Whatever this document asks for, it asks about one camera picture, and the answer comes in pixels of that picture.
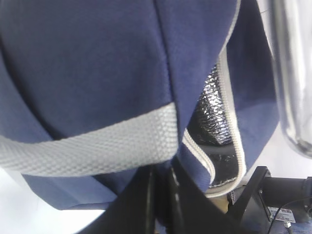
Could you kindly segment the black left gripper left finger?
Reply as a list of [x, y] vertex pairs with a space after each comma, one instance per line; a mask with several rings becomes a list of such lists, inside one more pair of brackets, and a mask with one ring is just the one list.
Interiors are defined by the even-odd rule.
[[155, 167], [140, 167], [128, 186], [81, 234], [153, 234]]

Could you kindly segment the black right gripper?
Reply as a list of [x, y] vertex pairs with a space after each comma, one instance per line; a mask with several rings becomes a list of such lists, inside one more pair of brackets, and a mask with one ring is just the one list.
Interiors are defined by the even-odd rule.
[[272, 177], [267, 167], [258, 166], [228, 199], [228, 214], [251, 234], [312, 232], [311, 177]]

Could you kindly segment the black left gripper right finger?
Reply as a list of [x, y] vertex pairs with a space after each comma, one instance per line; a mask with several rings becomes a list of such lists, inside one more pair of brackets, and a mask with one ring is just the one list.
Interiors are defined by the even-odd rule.
[[196, 186], [178, 159], [168, 175], [171, 205], [170, 234], [245, 234]]

